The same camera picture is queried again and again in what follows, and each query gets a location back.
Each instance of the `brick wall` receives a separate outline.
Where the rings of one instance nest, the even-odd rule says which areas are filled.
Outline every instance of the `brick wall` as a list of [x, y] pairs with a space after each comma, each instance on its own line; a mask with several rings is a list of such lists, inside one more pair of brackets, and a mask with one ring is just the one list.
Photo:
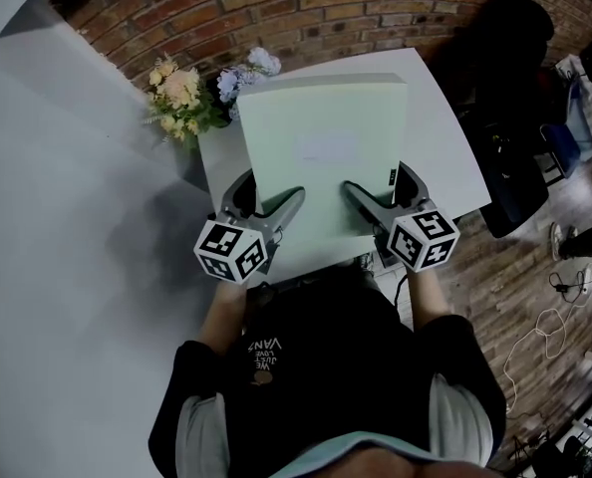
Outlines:
[[[285, 70], [393, 48], [427, 60], [485, 0], [52, 0], [138, 87], [164, 53], [213, 76], [261, 45]], [[535, 0], [551, 15], [547, 62], [592, 39], [592, 0]]]

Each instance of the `black t-shirt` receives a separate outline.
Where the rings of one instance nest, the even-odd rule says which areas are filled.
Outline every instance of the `black t-shirt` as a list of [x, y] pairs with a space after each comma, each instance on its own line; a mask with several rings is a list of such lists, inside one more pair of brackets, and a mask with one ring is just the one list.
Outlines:
[[486, 412], [493, 451], [505, 400], [470, 323], [439, 318], [413, 333], [378, 291], [313, 284], [277, 296], [226, 358], [188, 342], [149, 440], [157, 468], [175, 477], [174, 441], [191, 396], [225, 400], [229, 476], [269, 476], [307, 448], [369, 431], [429, 449], [433, 377], [470, 391]]

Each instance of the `flower bouquet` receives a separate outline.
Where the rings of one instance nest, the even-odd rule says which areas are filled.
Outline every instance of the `flower bouquet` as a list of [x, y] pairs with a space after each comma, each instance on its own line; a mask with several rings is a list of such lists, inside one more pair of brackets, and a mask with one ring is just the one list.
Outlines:
[[197, 146], [197, 137], [210, 127], [223, 127], [221, 109], [205, 87], [196, 68], [184, 71], [170, 57], [157, 60], [149, 74], [148, 92], [151, 117], [146, 123], [158, 121], [167, 132], [165, 140], [176, 140], [186, 150]]
[[246, 64], [239, 64], [221, 71], [218, 77], [220, 100], [229, 105], [229, 117], [238, 120], [238, 104], [236, 98], [241, 87], [258, 85], [271, 76], [280, 73], [280, 61], [267, 53], [263, 48], [252, 48]]

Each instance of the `light blue fabric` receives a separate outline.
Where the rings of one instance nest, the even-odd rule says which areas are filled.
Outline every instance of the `light blue fabric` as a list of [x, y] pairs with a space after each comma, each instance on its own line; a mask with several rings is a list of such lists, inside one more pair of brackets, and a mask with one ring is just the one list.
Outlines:
[[402, 439], [373, 432], [352, 432], [321, 442], [291, 461], [270, 478], [295, 478], [322, 469], [326, 465], [341, 459], [360, 443], [371, 443], [394, 451], [405, 457], [423, 462], [443, 462], [432, 453], [414, 446]]

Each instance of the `wooden floor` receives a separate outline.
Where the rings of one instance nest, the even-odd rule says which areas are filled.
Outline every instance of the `wooden floor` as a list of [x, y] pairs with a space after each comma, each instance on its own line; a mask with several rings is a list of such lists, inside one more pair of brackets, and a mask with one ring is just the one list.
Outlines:
[[[535, 325], [540, 312], [556, 308], [564, 319], [571, 305], [550, 287], [551, 272], [558, 272], [567, 284], [592, 259], [555, 263], [548, 248], [550, 224], [581, 231], [592, 226], [592, 162], [568, 180], [549, 188], [546, 204], [522, 227], [503, 239], [494, 239], [479, 212], [461, 218], [461, 238], [440, 276], [456, 313], [468, 317], [507, 401], [513, 392], [502, 368], [513, 346]], [[569, 294], [573, 299], [574, 292]], [[515, 379], [518, 398], [508, 414], [504, 442], [489, 466], [505, 472], [514, 461], [513, 437], [526, 442], [548, 427], [551, 433], [572, 419], [574, 411], [592, 393], [592, 363], [583, 359], [592, 350], [592, 293], [581, 297], [567, 324], [563, 353], [554, 359], [544, 355], [544, 337], [532, 334], [516, 348], [508, 371]], [[548, 333], [560, 326], [554, 314], [543, 318]], [[562, 344], [563, 332], [549, 339], [554, 355]]]

